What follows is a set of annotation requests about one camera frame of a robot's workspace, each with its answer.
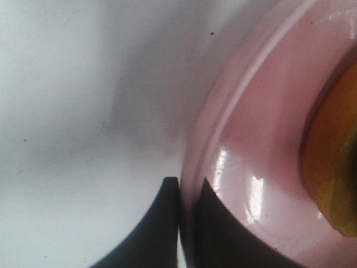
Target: pink plate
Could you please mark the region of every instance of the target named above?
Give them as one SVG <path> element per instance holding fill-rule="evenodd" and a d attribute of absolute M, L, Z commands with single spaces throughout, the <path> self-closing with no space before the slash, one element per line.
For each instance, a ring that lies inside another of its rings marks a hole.
<path fill-rule="evenodd" d="M 282 1 L 216 80 L 188 145 L 181 191 L 190 219 L 202 182 L 258 238 L 307 267 L 357 266 L 357 238 L 332 229 L 300 173 L 306 122 L 356 59 L 357 1 Z"/>

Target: white surface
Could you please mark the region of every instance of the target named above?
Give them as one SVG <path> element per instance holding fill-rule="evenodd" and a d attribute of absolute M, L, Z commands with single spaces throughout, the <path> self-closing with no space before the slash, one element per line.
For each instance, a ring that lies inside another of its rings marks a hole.
<path fill-rule="evenodd" d="M 276 2 L 1 1 L 0 266 L 88 267 L 116 246 Z"/>

